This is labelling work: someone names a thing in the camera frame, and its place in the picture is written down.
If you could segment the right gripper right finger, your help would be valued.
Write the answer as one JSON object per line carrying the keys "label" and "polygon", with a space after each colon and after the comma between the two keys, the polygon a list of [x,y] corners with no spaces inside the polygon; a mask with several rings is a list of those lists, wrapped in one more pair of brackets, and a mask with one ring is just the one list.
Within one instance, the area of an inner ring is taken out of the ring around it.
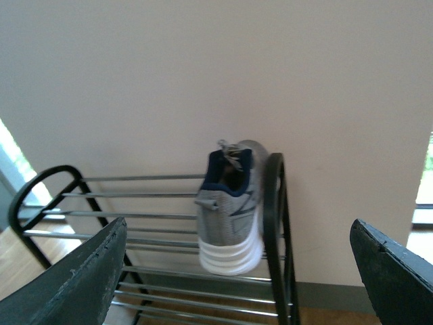
{"label": "right gripper right finger", "polygon": [[350,245],[382,324],[432,323],[432,264],[362,219],[351,225]]}

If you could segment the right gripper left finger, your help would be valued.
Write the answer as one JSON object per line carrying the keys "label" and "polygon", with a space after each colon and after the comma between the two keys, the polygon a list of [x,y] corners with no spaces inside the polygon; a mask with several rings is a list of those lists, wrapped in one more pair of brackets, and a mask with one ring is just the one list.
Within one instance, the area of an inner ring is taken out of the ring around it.
{"label": "right gripper left finger", "polygon": [[127,224],[119,217],[1,301],[2,324],[103,324],[119,281]]}

